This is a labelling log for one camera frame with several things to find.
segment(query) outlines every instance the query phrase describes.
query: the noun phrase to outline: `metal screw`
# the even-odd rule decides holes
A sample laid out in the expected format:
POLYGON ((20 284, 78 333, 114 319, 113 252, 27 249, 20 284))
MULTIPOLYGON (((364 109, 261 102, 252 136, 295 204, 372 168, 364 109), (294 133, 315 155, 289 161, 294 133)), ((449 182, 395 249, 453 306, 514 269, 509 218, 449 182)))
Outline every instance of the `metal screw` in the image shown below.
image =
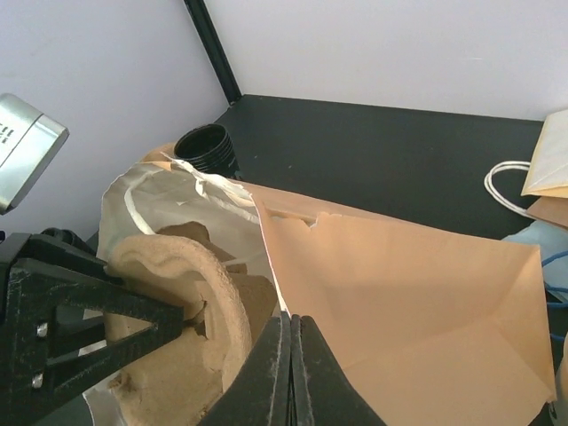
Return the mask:
POLYGON ((43 373, 39 373, 32 379, 32 388, 39 389, 43 385, 43 373))
POLYGON ((35 334, 38 337, 44 338, 47 336, 47 322, 43 322, 41 323, 39 326, 37 326, 37 329, 35 330, 35 334))

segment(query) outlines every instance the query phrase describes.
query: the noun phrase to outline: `light blue cloth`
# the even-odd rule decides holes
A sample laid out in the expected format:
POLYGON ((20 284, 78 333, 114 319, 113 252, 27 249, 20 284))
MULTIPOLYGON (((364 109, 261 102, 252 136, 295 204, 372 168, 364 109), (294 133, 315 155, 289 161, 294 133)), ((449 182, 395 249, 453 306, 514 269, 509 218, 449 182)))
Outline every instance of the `light blue cloth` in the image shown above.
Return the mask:
MULTIPOLYGON (((540 220, 535 220, 524 230, 505 237, 503 240, 539 245, 541 260, 568 250, 568 232, 540 220)), ((545 282, 550 286, 568 289, 568 257, 562 257, 548 264, 542 272, 545 282)), ((551 293, 562 302, 568 303, 568 294, 551 293)))

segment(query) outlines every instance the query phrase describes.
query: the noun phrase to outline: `black table surface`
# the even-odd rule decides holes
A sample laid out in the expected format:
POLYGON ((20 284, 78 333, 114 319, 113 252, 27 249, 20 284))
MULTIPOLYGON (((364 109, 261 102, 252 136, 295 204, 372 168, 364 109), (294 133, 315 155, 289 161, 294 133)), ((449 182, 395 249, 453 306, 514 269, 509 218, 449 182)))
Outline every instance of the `black table surface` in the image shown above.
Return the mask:
MULTIPOLYGON (((496 163, 529 161, 542 122, 301 99, 245 96, 217 121, 233 138, 245 180, 447 231, 501 239, 530 221, 491 198, 496 163)), ((525 175, 497 175, 513 202, 525 175)), ((568 330, 555 312, 553 331, 568 330)), ((553 343, 555 364, 562 347, 553 343)), ((543 408, 533 425, 550 425, 543 408)))

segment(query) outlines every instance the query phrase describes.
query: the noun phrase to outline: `white string handle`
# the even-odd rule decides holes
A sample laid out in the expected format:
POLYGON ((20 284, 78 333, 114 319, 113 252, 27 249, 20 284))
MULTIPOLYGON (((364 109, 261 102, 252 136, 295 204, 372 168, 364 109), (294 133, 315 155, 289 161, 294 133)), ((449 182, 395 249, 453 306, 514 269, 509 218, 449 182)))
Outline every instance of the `white string handle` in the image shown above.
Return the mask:
POLYGON ((485 175, 485 179, 484 179, 483 183, 485 185, 485 189, 487 190, 487 192, 489 194, 491 194, 491 196, 497 202, 499 202, 501 206, 506 207, 507 209, 517 213, 520 216, 529 217, 530 219, 534 219, 534 217, 532 217, 531 215, 529 215, 526 212, 526 209, 523 209, 522 207, 519 207, 516 204, 513 204, 511 201, 507 200, 504 196, 502 196, 501 193, 499 191, 497 191, 497 189, 493 185, 493 175, 500 173, 502 171, 505 171, 505 170, 528 171, 530 166, 531 166, 531 163, 529 163, 529 162, 514 162, 514 161, 500 162, 499 164, 493 166, 493 168, 491 170, 489 170, 489 173, 487 173, 485 175))
POLYGON ((146 180, 149 177, 151 177, 152 175, 155 175, 156 173, 159 173, 160 171, 164 171, 164 170, 158 169, 158 170, 147 171, 141 177, 134 180, 130 184, 130 186, 126 189, 126 192, 124 193, 124 204, 126 205, 126 211, 128 211, 128 214, 132 218, 134 225, 136 225, 136 227, 144 235, 155 235, 156 233, 152 229, 152 226, 150 226, 147 223, 147 221, 144 220, 142 215, 140 215, 140 213, 138 213, 138 210, 136 209, 136 206, 134 205, 134 199, 132 198, 132 191, 134 191, 136 188, 138 188, 140 185, 142 185, 144 182, 146 182, 146 180))

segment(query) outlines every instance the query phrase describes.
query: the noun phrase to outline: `brown paper bag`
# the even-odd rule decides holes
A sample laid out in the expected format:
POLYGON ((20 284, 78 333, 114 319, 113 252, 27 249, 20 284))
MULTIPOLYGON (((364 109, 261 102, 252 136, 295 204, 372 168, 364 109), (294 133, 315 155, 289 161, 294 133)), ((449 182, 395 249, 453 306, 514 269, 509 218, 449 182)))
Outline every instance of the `brown paper bag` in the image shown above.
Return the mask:
POLYGON ((540 197, 529 207, 527 213, 552 225, 568 229, 568 199, 540 197))
POLYGON ((526 425, 555 398, 537 247, 152 159, 105 194, 103 258, 126 235, 206 225, 213 243, 273 280, 283 309, 316 320, 389 425, 526 425))

